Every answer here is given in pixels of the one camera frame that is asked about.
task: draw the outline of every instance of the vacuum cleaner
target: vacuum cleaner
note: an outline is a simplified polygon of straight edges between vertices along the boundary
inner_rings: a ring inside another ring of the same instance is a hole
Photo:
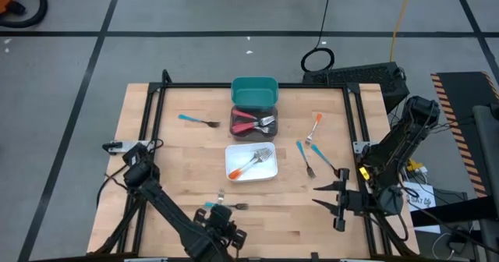
[[[33,26],[35,24],[39,24],[39,22],[42,21],[42,19],[47,14],[47,9],[47,0],[40,0],[38,11],[29,19],[20,21],[6,20],[5,16],[10,13],[17,16],[24,15],[26,13],[26,7],[16,2],[15,0],[0,0],[0,27],[25,28]]]

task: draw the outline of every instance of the yellow cable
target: yellow cable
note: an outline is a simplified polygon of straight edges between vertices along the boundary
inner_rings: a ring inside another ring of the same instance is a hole
[[[395,30],[393,31],[393,36],[391,36],[390,62],[393,61],[393,49],[395,47],[395,38],[397,37],[398,27],[400,26],[400,22],[402,21],[402,17],[404,17],[405,7],[407,6],[408,2],[409,2],[409,0],[404,0],[404,3],[402,4],[402,10],[400,11],[400,14],[398,15],[397,24],[395,24]]]

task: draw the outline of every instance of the wooden table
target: wooden table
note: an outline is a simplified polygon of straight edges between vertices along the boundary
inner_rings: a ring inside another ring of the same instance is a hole
[[[371,140],[381,140],[389,131],[384,102],[378,85],[361,85],[361,96]],[[127,88],[115,138],[136,140],[147,95],[147,84],[130,84]],[[323,118],[314,135],[314,143],[337,168],[350,168],[348,189],[357,189],[354,161],[345,116],[342,91],[336,89],[280,89],[277,108],[279,132],[274,139],[279,173],[264,182],[232,183],[225,178],[225,148],[236,142],[228,131],[232,107],[230,89],[167,89],[159,138],[165,145],[157,150],[155,163],[161,170],[164,191],[192,218],[206,201],[215,201],[220,188],[225,189],[227,204],[248,203],[248,211],[234,211],[232,219],[248,233],[241,257],[310,257],[318,252],[322,258],[368,258],[363,219],[345,212],[345,232],[333,229],[333,216],[311,199],[335,202],[335,192],[314,191],[314,187],[331,184],[330,167],[309,147],[305,148],[310,166],[317,178],[309,179],[306,166],[296,148],[305,140],[315,116]],[[362,136],[355,109],[358,138]],[[178,119],[179,114],[222,121],[221,127]],[[122,166],[122,155],[111,156],[108,174]],[[88,250],[96,250],[122,218],[126,202],[123,189],[110,182],[101,195]],[[407,245],[419,252],[408,204],[402,216],[409,228]],[[398,217],[388,218],[399,235],[403,235]],[[374,226],[378,253],[383,253],[379,229]],[[131,250],[135,220],[129,227],[127,250]],[[229,247],[234,255],[235,250]],[[142,257],[185,257],[175,230],[150,205],[147,206],[142,243]]]

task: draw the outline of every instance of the white plate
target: white plate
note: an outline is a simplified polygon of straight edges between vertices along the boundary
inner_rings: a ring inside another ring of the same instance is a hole
[[[228,175],[250,161],[256,150],[268,148],[272,155],[264,162],[248,168],[237,180],[231,180]],[[260,181],[274,178],[278,174],[278,160],[275,156],[275,146],[270,142],[230,145],[225,148],[225,175],[232,182]]]

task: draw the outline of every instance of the gray floor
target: gray floor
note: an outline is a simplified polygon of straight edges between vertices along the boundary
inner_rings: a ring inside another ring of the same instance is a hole
[[[35,0],[25,0],[28,5]],[[47,18],[26,31],[98,32],[111,0],[49,0]],[[498,32],[498,0],[467,0],[482,31]],[[318,30],[325,0],[118,0],[110,31]],[[327,31],[390,32],[402,0],[331,0]],[[401,31],[473,32],[459,0],[410,0]],[[0,37],[0,253],[18,259],[40,195],[85,75],[98,33],[84,37]],[[237,76],[274,76],[299,82],[302,56],[316,37],[106,37],[83,101],[53,195],[30,259],[83,255],[95,196],[127,83],[230,82]],[[389,37],[325,37],[334,67],[387,62]],[[499,55],[499,39],[487,38]],[[325,58],[310,59],[310,69]],[[395,61],[412,94],[434,99],[430,73],[485,71],[490,66],[475,37],[399,38]],[[449,132],[431,135],[415,153],[438,188],[475,197]]]

